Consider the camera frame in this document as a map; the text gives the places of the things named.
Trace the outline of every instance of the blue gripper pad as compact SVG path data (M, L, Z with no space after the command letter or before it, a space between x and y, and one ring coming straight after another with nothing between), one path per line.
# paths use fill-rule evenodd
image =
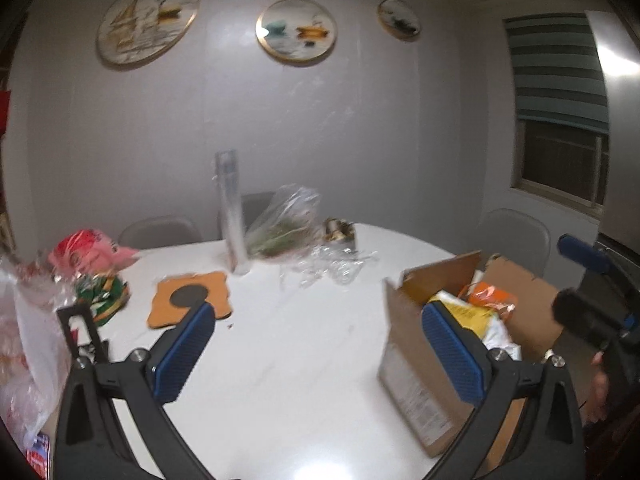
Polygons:
M487 350L480 338L462 328L439 301L424 306L422 331L460 399L478 407L491 379Z
M215 326L213 307L203 303L160 336L146 365L146 378L157 402L165 404L178 398Z

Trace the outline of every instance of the box flap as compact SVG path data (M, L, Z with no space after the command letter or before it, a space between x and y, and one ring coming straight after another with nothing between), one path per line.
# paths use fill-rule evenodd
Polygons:
M503 256L488 264L482 280L516 295L518 304L505 325L522 346L524 360L541 359L562 332L551 311L558 290Z
M457 296L473 280L479 262L480 251L476 251L431 265L407 269L402 275L400 290L420 307L440 290Z
M471 404L462 402L440 359L422 332L421 307L401 290L385 280L386 308L391 320L389 341L393 341L418 378L428 386L433 397L446 410L455 424L466 421L473 410Z

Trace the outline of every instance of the tall clear container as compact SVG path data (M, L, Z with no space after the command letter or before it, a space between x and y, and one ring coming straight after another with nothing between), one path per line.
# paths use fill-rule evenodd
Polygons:
M220 196L220 225L226 240L231 272L242 275L251 269L244 243L244 217L240 196L238 152L227 150L215 156L216 182Z

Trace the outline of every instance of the sailboat painting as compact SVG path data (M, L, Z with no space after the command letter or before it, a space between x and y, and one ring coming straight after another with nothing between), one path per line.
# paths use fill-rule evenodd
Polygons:
M116 0L98 29L98 51L118 65L155 59L180 40L199 5L200 0Z
M287 62L319 60L334 45L336 26L329 12L311 0L280 0L255 25L262 47Z

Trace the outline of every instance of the gray chair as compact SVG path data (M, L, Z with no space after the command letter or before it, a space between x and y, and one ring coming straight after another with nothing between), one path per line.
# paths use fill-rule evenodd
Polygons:
M135 222L124 229L118 237L120 245L134 249L155 249L201 241L203 241L202 234L193 221L176 215L147 218Z
M495 209L482 218L476 233L482 268L498 253L542 276L549 258L549 238L548 229L535 218L513 209Z
M246 231L252 223L260 216L271 203L271 199L275 195L273 191L265 191L262 193L248 193L242 195L242 216L244 217L244 230ZM218 213L218 238L222 239L222 224L220 213Z

